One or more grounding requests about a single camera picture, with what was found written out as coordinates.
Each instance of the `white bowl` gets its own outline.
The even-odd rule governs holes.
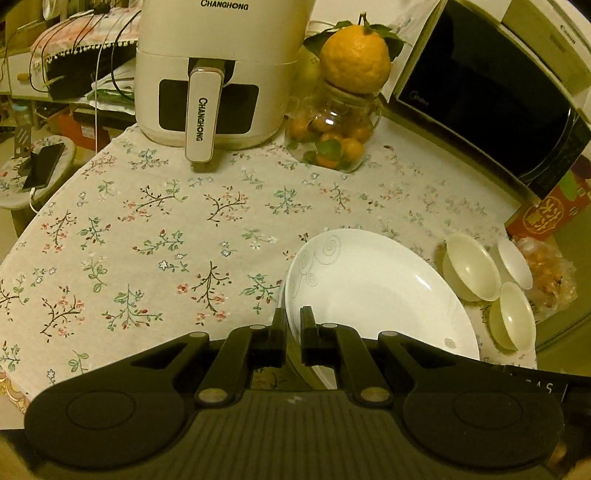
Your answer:
[[[477,240],[453,233],[446,240],[443,276],[458,297],[495,301],[501,294],[501,275],[494,260]]]
[[[519,285],[503,284],[501,296],[492,304],[489,326],[493,338],[507,350],[528,351],[534,347],[534,314]]]
[[[377,233],[337,229],[309,239],[285,281],[290,329],[300,309],[318,324],[353,327],[362,338],[394,330],[455,355],[479,359],[472,323],[445,281],[418,255]]]
[[[491,248],[491,257],[499,269],[503,283],[512,281],[524,290],[529,290],[534,286],[530,266],[511,240],[501,238]]]

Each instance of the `green leaf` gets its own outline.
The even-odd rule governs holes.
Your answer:
[[[302,160],[306,163],[316,165],[316,152],[314,150],[308,150],[306,153],[304,153]]]
[[[402,52],[402,48],[404,48],[404,42],[392,32],[388,33],[387,35],[383,35],[382,38],[388,46],[390,61],[394,61],[394,59],[400,55],[400,52]]]
[[[304,46],[308,51],[312,52],[317,57],[320,57],[320,50],[326,43],[326,41],[334,35],[335,32],[333,31],[324,31],[321,33],[317,33],[316,35],[312,35],[304,40]]]
[[[340,142],[334,138],[316,142],[318,153],[329,160],[340,160]]]
[[[391,28],[386,27],[386,25],[382,25],[379,23],[371,24],[370,27],[374,32],[376,32],[380,37],[383,37],[385,34],[388,34],[392,31]]]
[[[337,22],[331,30],[339,30],[341,28],[350,27],[351,25],[353,25],[353,23],[349,20],[343,20],[341,22]]]

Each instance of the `plastic bag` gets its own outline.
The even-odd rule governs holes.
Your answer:
[[[566,309],[577,298],[574,264],[563,258],[558,248],[531,237],[517,243],[534,277],[534,286],[525,291],[536,323]]]

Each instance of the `stacked plates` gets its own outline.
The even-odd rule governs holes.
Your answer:
[[[394,330],[479,359],[470,319],[447,283],[418,255],[377,233],[339,229],[309,240],[282,284],[281,302],[298,343],[300,309],[311,306],[316,323],[347,325],[362,338]],[[331,369],[313,369],[336,388]]]

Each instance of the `floral tablecloth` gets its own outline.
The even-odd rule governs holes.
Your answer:
[[[45,198],[52,190],[56,189],[56,184],[68,174],[70,167],[74,163],[76,146],[72,140],[61,135],[51,135],[33,142],[31,145],[33,152],[39,153],[43,147],[58,143],[63,143],[66,147],[51,175],[49,185],[35,192],[35,200]],[[22,191],[22,185],[25,183],[27,176],[21,176],[18,172],[23,161],[25,161],[25,158],[12,158],[0,168],[0,208],[8,210],[29,208],[29,192]]]
[[[270,322],[291,260],[326,229],[381,233],[434,267],[448,233],[486,245],[505,235],[511,202],[435,145],[384,121],[369,153],[345,175],[298,163],[278,135],[198,173],[183,150],[128,129],[50,199],[0,267],[0,367],[14,390],[30,400],[187,332],[220,339]],[[496,349],[484,306],[466,308],[482,360],[535,368],[534,351]]]

